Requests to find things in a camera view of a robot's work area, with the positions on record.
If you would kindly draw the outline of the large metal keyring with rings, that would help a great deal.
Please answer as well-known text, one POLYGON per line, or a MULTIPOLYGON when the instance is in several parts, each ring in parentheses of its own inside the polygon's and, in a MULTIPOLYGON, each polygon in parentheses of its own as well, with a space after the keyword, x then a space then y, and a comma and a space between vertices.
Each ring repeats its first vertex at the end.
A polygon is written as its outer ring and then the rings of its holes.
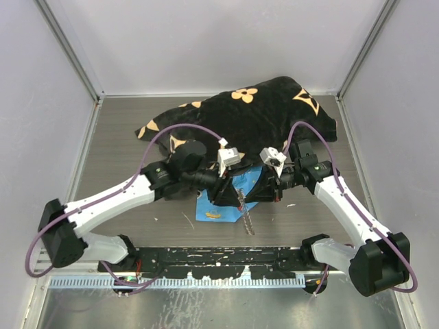
POLYGON ((240 203, 239 211, 241 212, 241 219, 243 221, 243 225, 244 225, 244 229, 246 231, 246 234, 250 235, 250 236, 254 236, 255 231, 253 228, 253 224, 252 224, 252 220, 251 220, 251 216, 250 216, 250 211, 249 211, 248 206, 245 202, 244 190, 242 188, 238 189, 237 194, 238 194, 238 200, 240 203))

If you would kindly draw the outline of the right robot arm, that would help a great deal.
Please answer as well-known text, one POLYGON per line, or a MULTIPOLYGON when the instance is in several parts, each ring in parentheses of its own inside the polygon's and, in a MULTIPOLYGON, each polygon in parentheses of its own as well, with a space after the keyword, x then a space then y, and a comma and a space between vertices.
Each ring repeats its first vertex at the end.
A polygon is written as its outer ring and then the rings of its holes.
POLYGON ((261 175, 246 195, 247 202, 277 202, 283 191, 303 186, 322 202, 339 221, 351 244, 338 243, 326 234, 302 241, 300 259, 315 270, 328 265, 345 273, 357 291, 369 297, 396 289, 410 278, 410 242, 403 233, 393 234, 371 215, 347 187, 332 160, 320 161, 309 141, 294 143, 286 157, 273 147, 260 157, 261 175))

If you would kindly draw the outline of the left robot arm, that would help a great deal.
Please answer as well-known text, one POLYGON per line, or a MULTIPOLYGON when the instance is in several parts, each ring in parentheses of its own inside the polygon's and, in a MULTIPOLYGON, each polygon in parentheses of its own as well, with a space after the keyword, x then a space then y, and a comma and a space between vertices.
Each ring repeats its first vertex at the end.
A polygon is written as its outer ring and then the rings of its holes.
POLYGON ((237 149, 220 147, 216 163, 209 167, 206 147, 199 141, 189 141, 167 159, 148 164, 127 181, 101 193, 65 205, 59 199, 47 202, 38 233, 52 267, 67 267, 78 260, 102 260, 121 271, 131 271, 137 265, 137 254, 130 239, 94 234, 93 229, 133 208, 173 195, 183 186, 206 190, 216 206, 238 207, 229 171, 240 161, 237 149))

